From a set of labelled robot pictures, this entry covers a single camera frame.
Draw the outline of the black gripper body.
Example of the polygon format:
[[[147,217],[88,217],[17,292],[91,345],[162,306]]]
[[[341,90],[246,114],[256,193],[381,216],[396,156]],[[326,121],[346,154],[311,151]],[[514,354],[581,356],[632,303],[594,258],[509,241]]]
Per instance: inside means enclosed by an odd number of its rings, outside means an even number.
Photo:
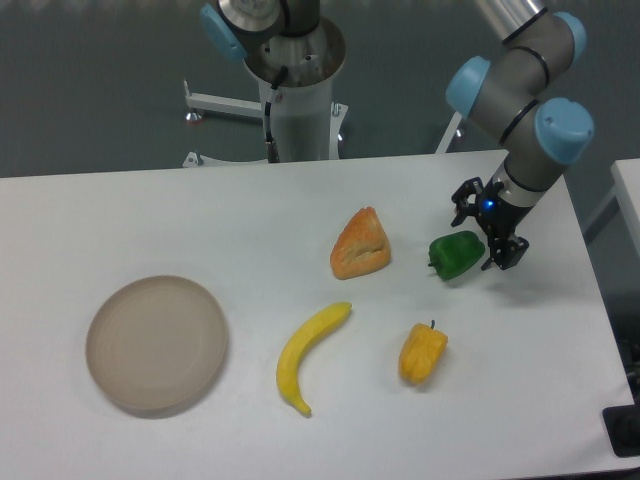
[[[506,172],[496,172],[476,197],[476,221],[490,244],[505,243],[543,193],[519,185]]]

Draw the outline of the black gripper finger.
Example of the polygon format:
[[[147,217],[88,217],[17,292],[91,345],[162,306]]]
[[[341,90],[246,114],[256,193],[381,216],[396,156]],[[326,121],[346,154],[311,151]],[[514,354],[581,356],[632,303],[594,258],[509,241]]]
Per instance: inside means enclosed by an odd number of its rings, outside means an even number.
[[[484,185],[479,177],[466,180],[452,194],[451,201],[454,204],[454,218],[451,221],[452,227],[461,225],[468,217],[476,218],[478,206],[470,201],[471,197],[477,197],[483,192]]]
[[[492,266],[507,270],[516,266],[529,248],[529,242],[511,234],[508,237],[489,236],[489,258],[482,264],[481,270],[486,271]]]

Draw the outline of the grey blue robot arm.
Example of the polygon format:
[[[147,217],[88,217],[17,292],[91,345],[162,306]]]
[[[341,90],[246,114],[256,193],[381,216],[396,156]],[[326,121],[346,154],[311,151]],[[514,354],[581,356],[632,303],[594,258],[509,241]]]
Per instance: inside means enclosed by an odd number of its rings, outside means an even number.
[[[586,32],[574,16],[541,1],[481,1],[481,15],[505,51],[469,59],[451,79],[448,104],[507,152],[489,180],[453,194],[454,223],[474,218],[488,264],[509,269],[528,249],[517,225],[589,145],[594,123],[566,98],[540,93],[582,55]],[[326,160],[331,154],[332,83],[344,64],[341,31],[316,1],[213,1],[200,10],[209,40],[242,62],[259,86],[259,115],[271,163]]]

